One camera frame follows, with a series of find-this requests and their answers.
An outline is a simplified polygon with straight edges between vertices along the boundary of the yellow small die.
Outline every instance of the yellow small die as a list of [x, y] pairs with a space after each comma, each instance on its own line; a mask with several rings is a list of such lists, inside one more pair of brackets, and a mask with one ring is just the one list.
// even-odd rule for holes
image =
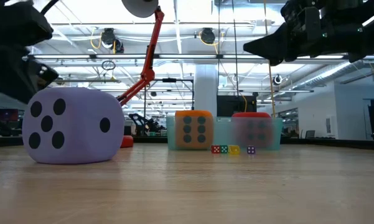
[[228, 146], [228, 153], [231, 155], [239, 155], [241, 153], [241, 149], [239, 146]]

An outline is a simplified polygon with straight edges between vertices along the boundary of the purple foam die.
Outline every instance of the purple foam die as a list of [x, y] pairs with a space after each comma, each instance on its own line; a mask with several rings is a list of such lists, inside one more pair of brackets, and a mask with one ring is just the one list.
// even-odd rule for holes
[[248, 146], [248, 154], [256, 154], [256, 148], [254, 146]]
[[36, 162], [83, 164], [111, 159], [123, 131], [124, 115], [115, 97], [87, 88], [48, 88], [30, 100], [22, 139]]

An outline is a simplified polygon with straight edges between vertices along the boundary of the die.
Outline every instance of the die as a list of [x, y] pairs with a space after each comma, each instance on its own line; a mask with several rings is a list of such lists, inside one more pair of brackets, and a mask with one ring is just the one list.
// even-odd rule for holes
[[220, 149], [221, 149], [221, 153], [223, 153], [223, 154], [228, 153], [228, 146], [222, 145], [222, 146], [220, 146]]
[[256, 148], [254, 146], [247, 147], [248, 154], [256, 154]]
[[273, 144], [273, 120], [267, 113], [235, 113], [231, 118], [235, 142], [242, 147], [270, 147]]
[[111, 159], [123, 131], [124, 115], [115, 97], [87, 88], [47, 88], [25, 110], [22, 139], [36, 162], [84, 164]]
[[241, 149], [239, 146], [228, 146], [228, 152], [231, 155], [239, 155], [241, 153]]
[[220, 146], [212, 145], [212, 153], [213, 154], [219, 154], [220, 153]]
[[208, 149], [213, 144], [214, 124], [209, 111], [176, 111], [175, 146], [178, 149]]

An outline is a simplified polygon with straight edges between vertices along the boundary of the green small die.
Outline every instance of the green small die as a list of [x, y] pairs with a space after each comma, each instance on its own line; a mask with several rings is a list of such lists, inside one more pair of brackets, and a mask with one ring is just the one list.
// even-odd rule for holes
[[228, 153], [228, 146], [220, 146], [221, 153]]

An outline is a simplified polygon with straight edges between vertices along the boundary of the white pillar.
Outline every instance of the white pillar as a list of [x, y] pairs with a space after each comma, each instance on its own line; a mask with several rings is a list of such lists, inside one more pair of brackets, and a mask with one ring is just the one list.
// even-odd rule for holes
[[207, 110], [217, 116], [217, 65], [196, 65], [195, 110]]

